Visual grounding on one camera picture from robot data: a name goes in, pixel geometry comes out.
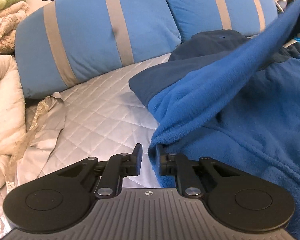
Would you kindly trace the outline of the beige quilted comforter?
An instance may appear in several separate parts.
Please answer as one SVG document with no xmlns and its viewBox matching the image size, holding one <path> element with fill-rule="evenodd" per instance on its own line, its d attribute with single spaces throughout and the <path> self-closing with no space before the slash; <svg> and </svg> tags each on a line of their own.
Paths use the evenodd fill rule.
<svg viewBox="0 0 300 240">
<path fill-rule="evenodd" d="M 21 1 L 0 11 L 0 189 L 14 181 L 18 147 L 25 137 L 25 100 L 12 55 L 18 24 L 29 11 Z"/>
</svg>

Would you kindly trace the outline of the blue fleece jacket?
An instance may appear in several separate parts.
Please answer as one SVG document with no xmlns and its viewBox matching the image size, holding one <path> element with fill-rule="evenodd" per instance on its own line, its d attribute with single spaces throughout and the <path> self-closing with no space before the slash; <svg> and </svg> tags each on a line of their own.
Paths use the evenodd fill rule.
<svg viewBox="0 0 300 240">
<path fill-rule="evenodd" d="M 209 156 L 287 189 L 296 203 L 288 232 L 300 239 L 300 0 L 264 32 L 202 32 L 129 87 L 157 120 L 157 145 L 197 160 Z"/>
</svg>

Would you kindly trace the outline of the blue striped pillow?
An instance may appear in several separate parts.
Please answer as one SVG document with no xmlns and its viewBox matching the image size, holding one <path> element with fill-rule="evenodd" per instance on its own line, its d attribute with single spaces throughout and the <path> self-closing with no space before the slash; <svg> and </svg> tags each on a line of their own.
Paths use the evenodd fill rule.
<svg viewBox="0 0 300 240">
<path fill-rule="evenodd" d="M 166 0 L 183 41 L 203 31 L 262 32 L 277 18 L 274 0 Z"/>
<path fill-rule="evenodd" d="M 18 25 L 15 58 L 24 96 L 41 99 L 180 43 L 166 0 L 54 0 Z"/>
</svg>

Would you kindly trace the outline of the grey lace-trimmed cloth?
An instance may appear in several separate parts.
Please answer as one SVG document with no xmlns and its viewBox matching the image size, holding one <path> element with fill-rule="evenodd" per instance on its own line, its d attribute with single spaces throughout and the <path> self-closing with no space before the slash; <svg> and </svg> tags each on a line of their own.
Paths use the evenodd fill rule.
<svg viewBox="0 0 300 240">
<path fill-rule="evenodd" d="M 65 125 L 66 109 L 60 93 L 40 101 L 28 132 L 15 147 L 7 167 L 6 187 L 10 192 L 39 177 L 55 149 Z"/>
</svg>

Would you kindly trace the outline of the blue striped pillow right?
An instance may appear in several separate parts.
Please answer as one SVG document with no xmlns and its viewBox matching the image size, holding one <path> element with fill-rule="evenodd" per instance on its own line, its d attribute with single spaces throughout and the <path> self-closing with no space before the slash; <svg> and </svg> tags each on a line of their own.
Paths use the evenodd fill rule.
<svg viewBox="0 0 300 240">
<path fill-rule="evenodd" d="M 183 41 L 203 31 L 262 32 L 277 18 L 274 0 L 166 0 Z"/>
</svg>

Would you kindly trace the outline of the blue striped pillow left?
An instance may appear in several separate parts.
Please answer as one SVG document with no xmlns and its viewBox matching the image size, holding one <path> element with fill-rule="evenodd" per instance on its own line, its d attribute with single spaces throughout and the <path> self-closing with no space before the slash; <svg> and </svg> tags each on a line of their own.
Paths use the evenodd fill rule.
<svg viewBox="0 0 300 240">
<path fill-rule="evenodd" d="M 54 0 L 18 25 L 15 58 L 24 96 L 41 99 L 180 43 L 166 0 Z"/>
</svg>

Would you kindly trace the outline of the silver quilted bedspread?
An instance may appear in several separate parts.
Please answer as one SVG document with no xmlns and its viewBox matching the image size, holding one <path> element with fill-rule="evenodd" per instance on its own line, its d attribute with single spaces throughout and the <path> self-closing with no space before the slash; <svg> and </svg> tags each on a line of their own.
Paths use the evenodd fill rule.
<svg viewBox="0 0 300 240">
<path fill-rule="evenodd" d="M 158 187 L 148 158 L 148 147 L 157 122 L 128 81 L 149 67 L 166 62 L 165 54 L 95 77 L 61 92 L 65 124 L 55 148 L 38 157 L 25 157 L 27 164 L 17 172 L 16 185 L 76 163 L 90 156 L 107 160 L 118 153 L 131 153 L 143 146 L 140 174 L 124 179 L 126 187 Z"/>
</svg>

